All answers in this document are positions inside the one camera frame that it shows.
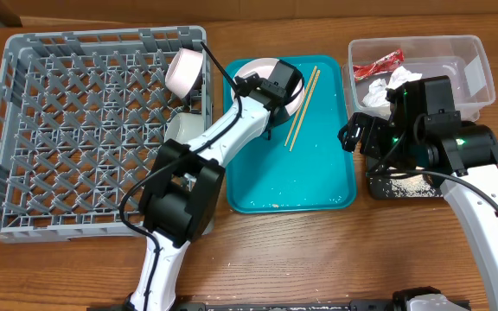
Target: metal dish rack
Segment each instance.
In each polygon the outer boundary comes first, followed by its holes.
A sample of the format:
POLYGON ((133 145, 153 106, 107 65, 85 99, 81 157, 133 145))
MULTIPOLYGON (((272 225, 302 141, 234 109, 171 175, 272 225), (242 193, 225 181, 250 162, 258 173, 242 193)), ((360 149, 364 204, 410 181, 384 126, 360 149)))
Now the metal dish rack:
MULTIPOLYGON (((0 240, 134 235, 118 203, 151 169, 168 122, 185 111, 212 123, 206 54, 187 98, 164 84, 179 48, 201 51, 202 41, 196 26, 10 37, 0 70, 0 240)), ((126 215, 141 223, 137 200, 126 215)))

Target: wooden chopstick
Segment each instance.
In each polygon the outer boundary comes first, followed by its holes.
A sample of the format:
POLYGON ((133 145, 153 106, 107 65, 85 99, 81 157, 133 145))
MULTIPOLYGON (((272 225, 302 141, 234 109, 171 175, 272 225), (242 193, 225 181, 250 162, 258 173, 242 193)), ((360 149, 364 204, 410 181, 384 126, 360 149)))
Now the wooden chopstick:
MULTIPOLYGON (((309 91, 309 88, 310 88, 310 83, 312 83, 312 80, 314 79, 315 77, 315 73, 316 73, 316 69, 317 69, 317 66, 315 66, 315 68, 312 70, 312 74, 310 75, 310 80, 309 82, 307 83, 307 87, 305 87, 304 89, 304 94, 303 94, 303 98, 301 99, 301 102, 303 103, 304 102, 304 98, 307 97, 307 92, 309 91)), ((291 122, 291 128, 290 128, 290 132, 287 134, 287 138, 285 139, 285 144, 284 144, 284 147, 287 146, 287 143, 290 141, 290 137, 291 137, 291 132, 293 131, 293 128, 295 127, 295 123, 297 122, 297 118, 299 117, 299 112, 301 112, 301 109, 303 108, 303 105, 301 105, 299 107, 299 109, 297 109, 297 113, 295 114, 295 117, 293 118, 293 122, 291 122)))
POLYGON ((307 113, 307 108, 309 108, 310 98, 312 97, 312 93, 315 91, 315 86, 316 82, 318 81, 318 77, 320 77, 320 70, 316 72, 316 79, 312 82, 312 87, 310 88, 310 93, 309 96, 307 97, 307 102, 304 104, 303 115, 301 115, 301 120, 299 121, 297 129, 295 130, 295 136, 293 137, 293 141, 291 141, 290 152, 293 149, 295 141, 297 140, 297 136, 299 135, 299 129, 301 129, 301 124, 303 123, 304 115, 307 113))

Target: chopsticks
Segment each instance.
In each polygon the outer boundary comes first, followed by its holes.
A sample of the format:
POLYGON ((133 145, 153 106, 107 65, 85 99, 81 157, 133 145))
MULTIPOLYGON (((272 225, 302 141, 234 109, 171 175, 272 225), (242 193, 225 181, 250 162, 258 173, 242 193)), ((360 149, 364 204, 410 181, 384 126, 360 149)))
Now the chopsticks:
POLYGON ((293 141, 291 142, 290 152, 293 150, 293 145, 295 145, 295 141, 297 140, 297 136, 299 135, 299 130, 301 129, 301 124, 303 123, 304 116, 307 113, 307 108, 309 108, 310 98, 312 98, 312 93, 315 91, 316 82, 318 81, 319 77, 320 77, 320 70, 318 70, 316 72, 316 78, 314 81, 312 81, 312 87, 310 88, 310 93, 309 93, 309 96, 307 97, 307 102, 304 104, 303 114, 301 115, 301 120, 299 121, 299 124, 297 125, 297 129, 295 130, 295 136, 293 137, 293 141))
MULTIPOLYGON (((309 91, 310 84, 312 83, 312 80, 315 77, 316 69, 317 69, 317 66, 315 66, 315 68, 312 70, 312 74, 310 75, 310 80, 307 83, 307 87, 305 87, 305 89, 304 89, 303 99, 301 99, 301 101, 304 101, 304 98, 307 97, 307 92, 309 91)), ((303 105, 301 105, 301 107, 299 107, 299 109, 297 109, 297 113, 295 114, 295 117, 293 118, 293 122, 291 122, 290 132, 287 134, 287 138, 285 139, 284 147, 287 147, 287 143, 290 141, 291 132, 293 131, 293 128, 295 127, 295 123, 297 122, 297 118, 299 117, 299 112, 301 112, 302 108, 303 108, 303 105)))

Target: gray rack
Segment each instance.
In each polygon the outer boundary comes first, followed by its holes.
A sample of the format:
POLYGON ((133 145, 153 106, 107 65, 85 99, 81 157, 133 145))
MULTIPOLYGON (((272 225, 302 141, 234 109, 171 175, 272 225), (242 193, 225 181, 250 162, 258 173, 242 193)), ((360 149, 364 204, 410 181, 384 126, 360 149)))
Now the gray rack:
MULTIPOLYGON (((202 51, 206 39, 196 26, 10 37, 0 70, 0 240, 134 235, 118 203, 150 171, 170 119, 189 111, 212 123, 206 54, 187 98, 164 84, 179 48, 202 51)), ((126 207, 138 225, 139 195, 126 207)))

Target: clear container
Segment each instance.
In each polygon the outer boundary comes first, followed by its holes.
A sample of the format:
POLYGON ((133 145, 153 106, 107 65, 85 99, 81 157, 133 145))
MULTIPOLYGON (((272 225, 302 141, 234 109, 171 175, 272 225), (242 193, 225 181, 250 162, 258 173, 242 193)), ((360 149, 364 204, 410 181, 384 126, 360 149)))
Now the clear container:
POLYGON ((495 87, 488 58, 480 39, 475 35, 440 35, 359 39, 349 43, 348 64, 342 69, 343 87, 349 117, 354 112, 388 118, 389 107, 371 108, 362 103, 368 86, 376 79, 389 82, 391 73, 376 74, 354 81, 353 65, 367 65, 401 48, 403 66, 422 78, 446 75, 455 99, 455 107, 463 119, 476 121, 479 110, 495 101, 495 87))

